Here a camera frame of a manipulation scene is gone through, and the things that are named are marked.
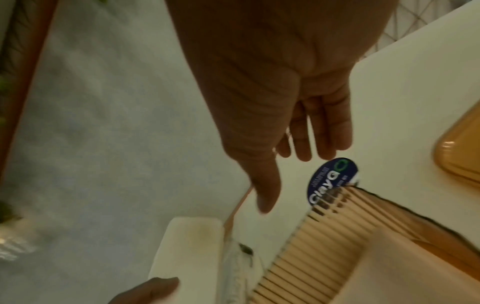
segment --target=gray floor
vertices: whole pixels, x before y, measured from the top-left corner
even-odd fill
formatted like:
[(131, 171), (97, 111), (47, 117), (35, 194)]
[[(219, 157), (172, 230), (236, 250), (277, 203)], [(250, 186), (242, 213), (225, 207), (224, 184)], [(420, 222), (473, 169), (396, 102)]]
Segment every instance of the gray floor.
[(52, 237), (0, 262), (0, 303), (107, 303), (171, 218), (226, 219), (248, 186), (163, 1), (61, 1), (0, 191)]

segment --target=round sticker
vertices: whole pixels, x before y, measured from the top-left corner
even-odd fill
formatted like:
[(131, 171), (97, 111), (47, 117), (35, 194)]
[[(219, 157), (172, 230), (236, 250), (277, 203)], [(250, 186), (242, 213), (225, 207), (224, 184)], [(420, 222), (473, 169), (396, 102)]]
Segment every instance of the round sticker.
[(355, 182), (358, 171), (357, 165), (348, 158), (340, 157), (326, 162), (310, 179), (306, 190), (308, 203), (315, 205), (328, 190)]

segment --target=white table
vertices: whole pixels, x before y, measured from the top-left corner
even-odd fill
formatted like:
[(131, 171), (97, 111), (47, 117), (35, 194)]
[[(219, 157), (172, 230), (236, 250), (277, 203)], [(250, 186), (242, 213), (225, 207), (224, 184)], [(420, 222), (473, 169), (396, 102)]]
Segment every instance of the white table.
[[(435, 219), (477, 246), (480, 191), (437, 168), (432, 149), (480, 99), (479, 16), (477, 0), (360, 62), (351, 76), (354, 145), (339, 155), (358, 165), (362, 188)], [(234, 226), (234, 236), (267, 265), (309, 209), (307, 185), (324, 163), (278, 161), (283, 188), (276, 207), (259, 215), (253, 193)]]

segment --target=human hand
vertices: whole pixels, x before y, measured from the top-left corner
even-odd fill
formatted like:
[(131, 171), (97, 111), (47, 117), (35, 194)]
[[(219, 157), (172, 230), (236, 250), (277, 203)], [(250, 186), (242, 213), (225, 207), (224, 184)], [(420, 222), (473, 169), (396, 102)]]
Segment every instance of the human hand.
[(179, 286), (179, 279), (152, 278), (143, 284), (122, 292), (114, 297), (108, 304), (149, 304), (171, 295)]
[(281, 188), (276, 150), (332, 159), (352, 144), (349, 76), (398, 0), (166, 0), (223, 147), (251, 179), (260, 211)]

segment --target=finger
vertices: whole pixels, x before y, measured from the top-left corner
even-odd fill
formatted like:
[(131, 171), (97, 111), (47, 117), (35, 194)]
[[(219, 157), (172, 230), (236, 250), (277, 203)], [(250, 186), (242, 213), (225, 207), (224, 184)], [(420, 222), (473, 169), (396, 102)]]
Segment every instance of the finger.
[(346, 150), (352, 145), (352, 114), (348, 81), (337, 91), (322, 96), (328, 131), (333, 146)]
[(282, 187), (275, 154), (272, 151), (262, 158), (237, 161), (255, 188), (258, 209), (262, 213), (269, 213), (279, 198)]
[(325, 109), (320, 97), (312, 97), (304, 100), (303, 106), (310, 117), (311, 127), (315, 135), (316, 152), (322, 159), (333, 159), (336, 155), (336, 149), (328, 132)]
[(109, 304), (149, 304), (171, 295), (179, 286), (179, 279), (152, 278), (143, 284), (114, 297)]
[(281, 157), (290, 157), (292, 150), (290, 149), (288, 134), (283, 135), (275, 149)]
[(297, 102), (293, 108), (290, 121), (290, 133), (298, 159), (301, 161), (311, 160), (312, 150), (310, 148), (307, 114), (301, 102)]

